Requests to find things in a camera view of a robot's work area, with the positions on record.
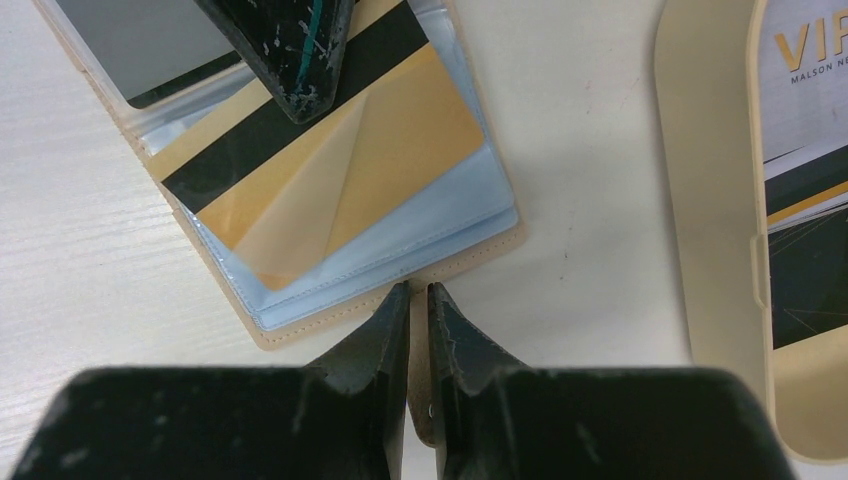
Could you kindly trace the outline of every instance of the white table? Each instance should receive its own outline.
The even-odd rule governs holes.
[[[651,68],[662,0],[457,3],[530,236],[451,293],[532,365],[689,363]],[[28,1],[0,2],[0,45],[0,476],[83,368],[299,364],[356,327],[257,349]],[[404,472],[435,478],[411,425]]]

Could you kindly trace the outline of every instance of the card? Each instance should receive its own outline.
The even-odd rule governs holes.
[[[482,145],[407,2],[369,0],[354,8],[327,114],[294,124],[255,81],[148,168],[276,290]]]

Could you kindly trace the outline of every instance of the beige plastic case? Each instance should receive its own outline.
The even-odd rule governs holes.
[[[758,71],[768,3],[668,0],[660,21],[656,85],[689,337],[697,363],[755,392],[793,455],[841,463],[848,327],[772,349]]]

